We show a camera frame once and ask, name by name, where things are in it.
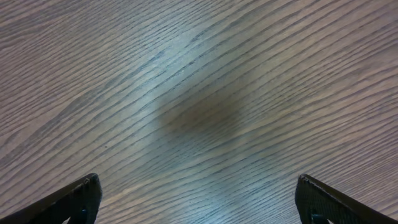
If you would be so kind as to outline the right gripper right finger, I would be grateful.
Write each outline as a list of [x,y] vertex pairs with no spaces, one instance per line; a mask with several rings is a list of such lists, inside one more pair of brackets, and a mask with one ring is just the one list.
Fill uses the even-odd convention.
[[397,224],[397,220],[307,174],[298,177],[295,204],[303,224]]

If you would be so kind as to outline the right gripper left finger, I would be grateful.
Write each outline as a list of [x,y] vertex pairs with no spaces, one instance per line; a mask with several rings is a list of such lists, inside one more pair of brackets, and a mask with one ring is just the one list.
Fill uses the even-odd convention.
[[1,224],[94,224],[102,199],[97,174],[88,174],[1,219]]

